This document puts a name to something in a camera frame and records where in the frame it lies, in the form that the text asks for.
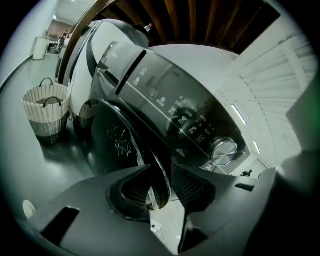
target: control panel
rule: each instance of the control panel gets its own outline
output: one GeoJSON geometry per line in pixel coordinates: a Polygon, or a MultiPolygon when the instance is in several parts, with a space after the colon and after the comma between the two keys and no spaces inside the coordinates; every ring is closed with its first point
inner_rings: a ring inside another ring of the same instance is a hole
{"type": "Polygon", "coordinates": [[[119,97],[147,116],[171,143],[191,140],[206,155],[215,137],[236,125],[220,103],[192,76],[148,51],[119,97]]]}

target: power button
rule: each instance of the power button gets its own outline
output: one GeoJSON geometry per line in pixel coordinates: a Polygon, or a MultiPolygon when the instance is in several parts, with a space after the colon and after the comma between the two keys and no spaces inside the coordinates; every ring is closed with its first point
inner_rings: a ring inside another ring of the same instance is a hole
{"type": "Polygon", "coordinates": [[[150,96],[151,98],[155,98],[155,97],[157,97],[157,95],[158,95],[158,92],[157,92],[155,89],[151,89],[151,90],[149,91],[149,96],[150,96]]]}

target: white bin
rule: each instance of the white bin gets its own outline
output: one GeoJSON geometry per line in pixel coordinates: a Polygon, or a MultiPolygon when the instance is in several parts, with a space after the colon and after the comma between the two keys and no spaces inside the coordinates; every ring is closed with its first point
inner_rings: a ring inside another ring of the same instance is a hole
{"type": "Polygon", "coordinates": [[[46,54],[47,47],[49,44],[49,37],[38,36],[33,51],[34,60],[42,60],[46,54]]]}

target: button icon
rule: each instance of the button icon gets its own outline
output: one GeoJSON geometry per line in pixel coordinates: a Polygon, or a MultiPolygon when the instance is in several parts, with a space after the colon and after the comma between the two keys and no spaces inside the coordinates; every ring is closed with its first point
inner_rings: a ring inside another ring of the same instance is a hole
{"type": "Polygon", "coordinates": [[[211,135],[210,131],[208,129],[204,129],[204,132],[207,134],[207,135],[211,135]]]}
{"type": "Polygon", "coordinates": [[[207,139],[206,136],[204,136],[202,133],[200,133],[200,134],[198,135],[198,137],[196,138],[196,140],[197,140],[199,143],[204,142],[206,139],[207,139]]]}
{"type": "Polygon", "coordinates": [[[164,102],[161,101],[160,99],[157,99],[156,103],[158,103],[162,108],[165,106],[164,102]]]}
{"type": "Polygon", "coordinates": [[[194,127],[192,127],[191,129],[189,129],[189,133],[190,133],[190,134],[194,134],[197,129],[198,129],[198,128],[194,126],[194,127]]]}
{"type": "Polygon", "coordinates": [[[137,86],[138,83],[139,83],[139,81],[140,81],[140,77],[137,77],[137,78],[133,81],[133,85],[134,85],[134,86],[137,86]]]}
{"type": "Polygon", "coordinates": [[[191,114],[189,110],[186,110],[184,113],[187,114],[191,118],[193,117],[193,114],[191,114]]]}
{"type": "Polygon", "coordinates": [[[158,92],[155,89],[150,89],[150,91],[149,91],[150,97],[155,98],[155,97],[157,97],[157,95],[158,95],[158,92]]]}
{"type": "Polygon", "coordinates": [[[147,71],[148,69],[146,67],[142,69],[142,71],[140,72],[140,76],[144,76],[147,71]]]}
{"type": "Polygon", "coordinates": [[[204,167],[204,168],[206,168],[208,171],[211,171],[211,168],[212,168],[212,165],[211,164],[208,164],[206,167],[204,167]]]}

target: white basket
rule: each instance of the white basket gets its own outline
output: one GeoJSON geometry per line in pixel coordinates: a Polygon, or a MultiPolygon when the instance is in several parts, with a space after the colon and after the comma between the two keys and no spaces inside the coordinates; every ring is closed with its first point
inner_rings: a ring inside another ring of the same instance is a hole
{"type": "Polygon", "coordinates": [[[39,86],[27,91],[22,98],[32,129],[44,146],[56,144],[66,128],[71,90],[45,78],[39,86]],[[45,79],[51,83],[43,84],[45,79]]]}

